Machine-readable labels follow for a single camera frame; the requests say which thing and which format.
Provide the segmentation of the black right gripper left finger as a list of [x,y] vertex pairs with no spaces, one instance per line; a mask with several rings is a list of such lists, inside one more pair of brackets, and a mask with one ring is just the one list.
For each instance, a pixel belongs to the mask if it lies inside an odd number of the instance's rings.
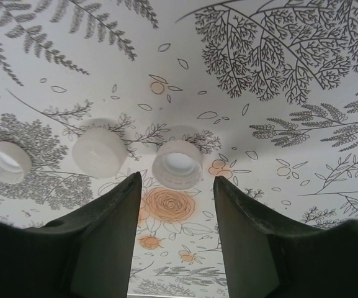
[[42,227],[0,222],[0,297],[126,297],[140,203],[133,173]]

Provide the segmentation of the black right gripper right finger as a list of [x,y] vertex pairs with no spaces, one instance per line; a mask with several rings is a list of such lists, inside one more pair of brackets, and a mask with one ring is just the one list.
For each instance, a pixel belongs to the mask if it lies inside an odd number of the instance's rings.
[[358,220],[311,227],[223,176],[213,193],[230,297],[358,297]]

